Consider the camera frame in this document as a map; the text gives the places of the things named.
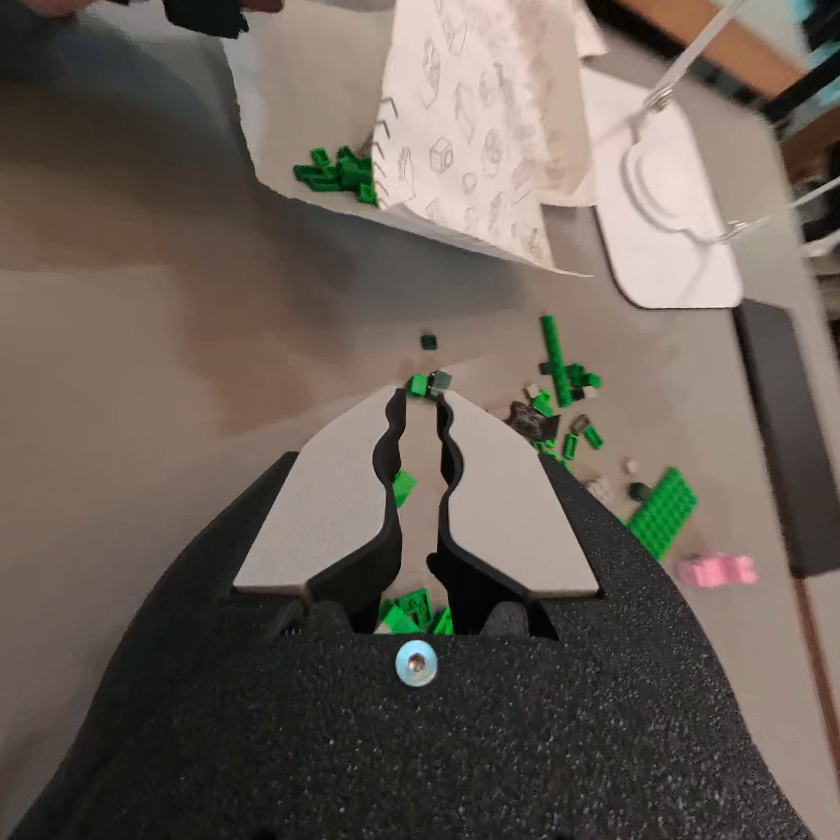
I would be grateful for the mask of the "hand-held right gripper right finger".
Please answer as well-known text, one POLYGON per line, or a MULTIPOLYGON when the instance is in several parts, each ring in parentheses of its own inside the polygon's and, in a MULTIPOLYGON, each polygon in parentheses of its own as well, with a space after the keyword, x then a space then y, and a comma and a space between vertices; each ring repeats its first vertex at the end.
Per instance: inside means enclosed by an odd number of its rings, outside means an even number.
POLYGON ((428 566, 448 599, 564 599, 599 592, 595 573, 538 452, 462 395, 437 399, 441 473, 428 566))

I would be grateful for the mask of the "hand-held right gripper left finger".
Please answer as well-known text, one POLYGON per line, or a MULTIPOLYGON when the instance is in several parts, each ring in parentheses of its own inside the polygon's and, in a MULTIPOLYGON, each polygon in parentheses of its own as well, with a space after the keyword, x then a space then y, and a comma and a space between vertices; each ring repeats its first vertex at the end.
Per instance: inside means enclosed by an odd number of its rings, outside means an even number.
POLYGON ((295 454, 234 588, 326 597, 340 572, 360 561, 340 595, 383 592, 401 562, 392 486, 405 422, 406 391, 388 385, 315 433, 295 454))

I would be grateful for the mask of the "heap of small green pieces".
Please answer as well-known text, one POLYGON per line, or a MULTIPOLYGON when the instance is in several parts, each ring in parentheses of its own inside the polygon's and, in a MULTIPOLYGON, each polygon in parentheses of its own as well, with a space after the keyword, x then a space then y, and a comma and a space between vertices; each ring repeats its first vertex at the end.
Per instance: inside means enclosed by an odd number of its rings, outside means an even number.
POLYGON ((308 164, 293 165, 296 181, 315 193, 353 193, 359 203, 378 207, 373 161, 369 155, 358 156, 345 145, 338 149, 335 157, 323 147, 313 148, 310 158, 308 164))

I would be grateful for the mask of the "white paper bag brick print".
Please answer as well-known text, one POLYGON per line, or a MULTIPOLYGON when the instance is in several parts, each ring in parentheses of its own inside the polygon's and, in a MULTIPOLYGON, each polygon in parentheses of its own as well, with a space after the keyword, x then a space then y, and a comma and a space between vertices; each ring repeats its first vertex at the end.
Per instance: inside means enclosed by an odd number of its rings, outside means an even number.
POLYGON ((543 209, 594 204, 574 2, 286 2, 225 40, 257 181, 334 214, 555 265, 543 209), (323 147, 373 161, 378 206, 292 167, 323 147))

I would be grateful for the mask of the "wooden book stand white base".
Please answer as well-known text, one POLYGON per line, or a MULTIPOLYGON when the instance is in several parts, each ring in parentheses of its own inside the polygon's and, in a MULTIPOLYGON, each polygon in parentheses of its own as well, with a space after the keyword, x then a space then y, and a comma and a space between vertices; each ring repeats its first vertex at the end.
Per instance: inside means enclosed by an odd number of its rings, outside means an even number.
POLYGON ((594 207, 612 276, 642 309, 732 309, 743 298, 732 242, 751 235, 780 211, 738 221, 722 213, 712 174, 737 177, 746 147, 735 129, 749 121, 729 107, 720 124, 702 129, 675 94, 690 62, 723 28, 719 14, 675 53, 669 35, 655 35, 638 13, 618 2, 595 2, 595 19, 612 31, 618 52, 594 50, 581 70, 592 139, 594 207))

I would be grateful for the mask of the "person's left forearm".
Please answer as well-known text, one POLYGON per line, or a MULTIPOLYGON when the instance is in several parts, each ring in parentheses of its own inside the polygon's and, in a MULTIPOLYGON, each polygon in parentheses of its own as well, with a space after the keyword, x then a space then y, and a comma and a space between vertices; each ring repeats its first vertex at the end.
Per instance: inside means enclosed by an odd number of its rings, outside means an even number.
POLYGON ((156 2, 1 2, 2 79, 130 89, 173 35, 156 2))

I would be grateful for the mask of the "grey desk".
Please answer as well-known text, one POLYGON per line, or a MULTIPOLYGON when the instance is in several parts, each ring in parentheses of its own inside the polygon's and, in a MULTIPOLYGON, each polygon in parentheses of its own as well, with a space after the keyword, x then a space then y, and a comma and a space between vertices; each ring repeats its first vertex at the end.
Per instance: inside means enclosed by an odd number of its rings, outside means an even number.
POLYGON ((539 316, 604 377, 576 471, 674 466, 678 553, 752 555, 754 588, 688 590, 752 735, 819 838, 838 783, 728 311, 647 311, 592 212, 549 210, 566 278, 258 184, 224 53, 150 6, 56 42, 52 84, 2 81, 2 837, 49 782, 144 597, 285 451, 384 385, 443 368, 501 406, 539 316))

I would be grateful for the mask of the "large flat green plate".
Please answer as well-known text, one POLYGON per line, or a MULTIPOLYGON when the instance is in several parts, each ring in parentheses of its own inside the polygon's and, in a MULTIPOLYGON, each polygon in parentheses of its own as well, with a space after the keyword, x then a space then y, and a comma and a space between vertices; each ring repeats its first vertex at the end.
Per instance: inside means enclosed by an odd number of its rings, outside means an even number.
POLYGON ((665 559, 697 508, 697 494, 683 474, 669 467, 627 528, 657 562, 665 559))

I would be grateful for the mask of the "pink brick piece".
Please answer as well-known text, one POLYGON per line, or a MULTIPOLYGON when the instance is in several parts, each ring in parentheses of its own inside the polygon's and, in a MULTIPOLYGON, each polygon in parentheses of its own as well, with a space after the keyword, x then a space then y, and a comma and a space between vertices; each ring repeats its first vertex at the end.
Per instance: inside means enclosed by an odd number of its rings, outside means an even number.
POLYGON ((754 585, 759 576, 752 559, 745 554, 696 554, 676 566, 677 580, 699 589, 714 590, 726 585, 754 585))

